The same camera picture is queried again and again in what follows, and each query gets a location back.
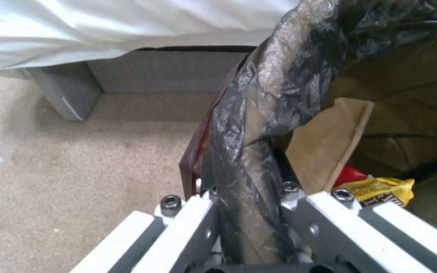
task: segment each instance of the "candy wrapper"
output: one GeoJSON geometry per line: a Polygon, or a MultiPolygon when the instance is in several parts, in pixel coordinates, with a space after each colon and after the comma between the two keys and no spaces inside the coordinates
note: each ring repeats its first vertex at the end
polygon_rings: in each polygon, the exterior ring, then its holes
{"type": "Polygon", "coordinates": [[[413,185],[414,179],[371,178],[344,183],[338,188],[350,190],[364,207],[384,202],[406,206],[414,198],[413,185]]]}

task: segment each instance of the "plastic bag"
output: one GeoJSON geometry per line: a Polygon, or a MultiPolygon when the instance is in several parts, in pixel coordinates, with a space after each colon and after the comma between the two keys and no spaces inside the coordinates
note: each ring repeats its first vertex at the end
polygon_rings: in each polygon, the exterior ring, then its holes
{"type": "Polygon", "coordinates": [[[434,38],[437,3],[420,0],[302,0],[285,14],[226,79],[181,162],[182,178],[193,179],[211,152],[228,262],[294,261],[270,138],[321,110],[347,55],[354,61],[434,38]]]}

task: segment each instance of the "white fabric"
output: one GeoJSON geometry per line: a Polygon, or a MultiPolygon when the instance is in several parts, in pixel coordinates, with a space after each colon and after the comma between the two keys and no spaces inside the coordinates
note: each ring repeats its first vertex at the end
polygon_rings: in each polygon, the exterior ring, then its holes
{"type": "Polygon", "coordinates": [[[258,45],[298,0],[0,0],[0,70],[144,47],[258,45]]]}

